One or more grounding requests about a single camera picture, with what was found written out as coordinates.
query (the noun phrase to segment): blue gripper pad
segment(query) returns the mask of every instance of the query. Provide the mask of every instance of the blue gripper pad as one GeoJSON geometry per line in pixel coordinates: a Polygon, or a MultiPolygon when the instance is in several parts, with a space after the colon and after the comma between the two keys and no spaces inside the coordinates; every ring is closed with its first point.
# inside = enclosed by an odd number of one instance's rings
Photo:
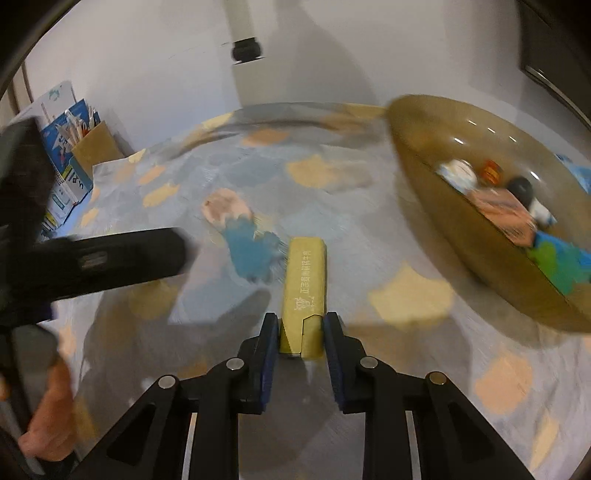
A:
{"type": "MultiPolygon", "coordinates": [[[[265,315],[265,322],[267,321],[267,316],[273,314],[265,315]]],[[[273,369],[275,367],[275,361],[277,360],[277,355],[279,353],[279,322],[277,317],[273,315],[275,318],[272,319],[272,327],[269,332],[270,339],[267,345],[267,351],[265,353],[265,359],[262,363],[261,369],[261,404],[262,410],[264,411],[269,403],[269,399],[271,398],[271,385],[273,383],[273,369]]]]}

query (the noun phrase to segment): yellow box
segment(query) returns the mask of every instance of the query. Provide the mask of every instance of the yellow box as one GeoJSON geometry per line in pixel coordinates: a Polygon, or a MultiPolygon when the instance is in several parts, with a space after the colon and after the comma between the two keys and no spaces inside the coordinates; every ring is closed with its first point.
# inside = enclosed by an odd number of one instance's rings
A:
{"type": "Polygon", "coordinates": [[[326,246],[316,237],[290,242],[279,351],[302,358],[323,353],[322,318],[326,314],[326,246]]]}

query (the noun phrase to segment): patterned bed sheet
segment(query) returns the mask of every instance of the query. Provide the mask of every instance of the patterned bed sheet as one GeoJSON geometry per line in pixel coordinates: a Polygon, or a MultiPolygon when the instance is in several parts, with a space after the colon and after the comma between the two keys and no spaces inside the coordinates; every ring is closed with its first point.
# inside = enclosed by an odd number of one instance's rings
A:
{"type": "MultiPolygon", "coordinates": [[[[327,307],[349,335],[399,372],[445,372],[538,480],[570,477],[591,444],[591,339],[537,325],[465,269],[400,172],[383,113],[252,106],[95,167],[75,235],[175,226],[200,252],[176,278],[58,303],[83,454],[160,375],[205,373],[280,314],[285,246],[319,236],[327,307]],[[212,225],[202,203],[219,189],[252,216],[212,225]]],[[[241,477],[361,478],[363,430],[338,411],[326,361],[281,358],[267,412],[241,420],[241,477]]]]}

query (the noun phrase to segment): white wall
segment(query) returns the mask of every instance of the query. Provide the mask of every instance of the white wall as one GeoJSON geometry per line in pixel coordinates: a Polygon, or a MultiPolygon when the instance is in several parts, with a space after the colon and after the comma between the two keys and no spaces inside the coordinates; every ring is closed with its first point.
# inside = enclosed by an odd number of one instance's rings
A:
{"type": "MultiPolygon", "coordinates": [[[[236,109],[221,1],[82,0],[27,59],[33,94],[71,79],[133,149],[236,109]]],[[[518,68],[515,0],[249,3],[268,101],[443,95],[591,158],[591,133],[518,68]]]]}

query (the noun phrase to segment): metal screw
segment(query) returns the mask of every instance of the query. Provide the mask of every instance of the metal screw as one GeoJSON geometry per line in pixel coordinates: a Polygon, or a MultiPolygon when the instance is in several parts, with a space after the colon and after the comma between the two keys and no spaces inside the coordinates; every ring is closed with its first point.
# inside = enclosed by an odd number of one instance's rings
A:
{"type": "Polygon", "coordinates": [[[226,367],[228,367],[230,370],[240,370],[242,367],[244,367],[244,360],[238,357],[231,358],[226,362],[226,367]]]}
{"type": "Polygon", "coordinates": [[[176,379],[170,375],[165,375],[158,380],[158,386],[160,388],[170,388],[176,383],[176,379]]]}
{"type": "Polygon", "coordinates": [[[378,366],[378,361],[373,356],[364,356],[359,361],[359,364],[363,368],[376,368],[378,366]]]}
{"type": "Polygon", "coordinates": [[[431,372],[429,374],[429,380],[436,385],[443,385],[447,382],[447,377],[441,372],[431,372]]]}

